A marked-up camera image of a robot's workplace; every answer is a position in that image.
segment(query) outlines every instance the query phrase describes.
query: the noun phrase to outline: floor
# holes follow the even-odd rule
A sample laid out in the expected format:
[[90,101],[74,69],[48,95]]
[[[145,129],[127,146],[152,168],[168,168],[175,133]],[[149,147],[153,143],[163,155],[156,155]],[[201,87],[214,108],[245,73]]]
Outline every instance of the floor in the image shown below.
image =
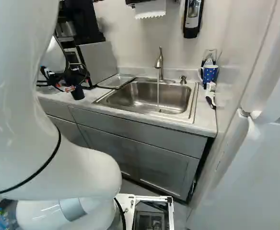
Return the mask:
[[[160,196],[160,194],[154,193],[148,189],[145,189],[137,184],[134,184],[130,181],[123,180],[120,193],[142,195],[142,196]],[[9,212],[11,219],[15,218],[15,208],[17,202],[12,202],[6,210]],[[175,230],[186,230],[185,223],[187,219],[188,206],[182,205],[178,202],[174,202],[174,227]],[[17,227],[17,224],[14,224],[12,230],[21,230]]]

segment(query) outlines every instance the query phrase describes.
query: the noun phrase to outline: coffee maker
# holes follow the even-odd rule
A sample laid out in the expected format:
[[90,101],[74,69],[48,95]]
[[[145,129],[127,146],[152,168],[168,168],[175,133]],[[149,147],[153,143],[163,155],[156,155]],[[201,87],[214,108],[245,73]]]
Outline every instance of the coffee maker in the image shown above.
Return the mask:
[[98,27],[93,0],[60,1],[55,36],[68,62],[81,63],[86,67],[84,70],[81,66],[88,72],[82,87],[90,89],[117,74],[117,61],[111,43],[106,41]]

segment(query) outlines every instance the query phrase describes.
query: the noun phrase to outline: paper towel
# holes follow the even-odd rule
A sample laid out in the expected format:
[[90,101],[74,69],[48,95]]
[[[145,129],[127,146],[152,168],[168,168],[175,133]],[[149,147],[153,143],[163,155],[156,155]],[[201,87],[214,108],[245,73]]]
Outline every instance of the paper towel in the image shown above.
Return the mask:
[[135,18],[153,18],[165,15],[166,0],[151,0],[135,4]]

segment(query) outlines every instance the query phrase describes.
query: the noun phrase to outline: paper towel dispenser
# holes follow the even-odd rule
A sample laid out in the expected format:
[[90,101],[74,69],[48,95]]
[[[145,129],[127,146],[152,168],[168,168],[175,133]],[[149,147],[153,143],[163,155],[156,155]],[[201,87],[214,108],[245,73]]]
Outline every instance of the paper towel dispenser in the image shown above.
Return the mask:
[[186,0],[184,13],[184,38],[198,36],[202,20],[204,0]]
[[155,0],[125,0],[125,3],[126,3],[126,5],[129,5],[132,8],[134,8],[136,3],[140,3],[140,2],[144,2],[144,1],[155,1]]

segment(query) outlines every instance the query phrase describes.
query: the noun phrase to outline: faucet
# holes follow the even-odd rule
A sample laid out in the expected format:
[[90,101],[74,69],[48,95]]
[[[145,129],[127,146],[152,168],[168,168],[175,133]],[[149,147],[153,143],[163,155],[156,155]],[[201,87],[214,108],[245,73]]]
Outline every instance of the faucet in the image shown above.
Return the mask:
[[187,84],[186,78],[187,78],[187,77],[184,76],[184,75],[182,75],[182,76],[179,77],[179,79],[180,79],[180,84],[181,84],[181,85]]
[[159,47],[160,53],[155,62],[155,69],[159,69],[159,81],[167,83],[175,83],[174,80],[164,80],[163,79],[163,49]]

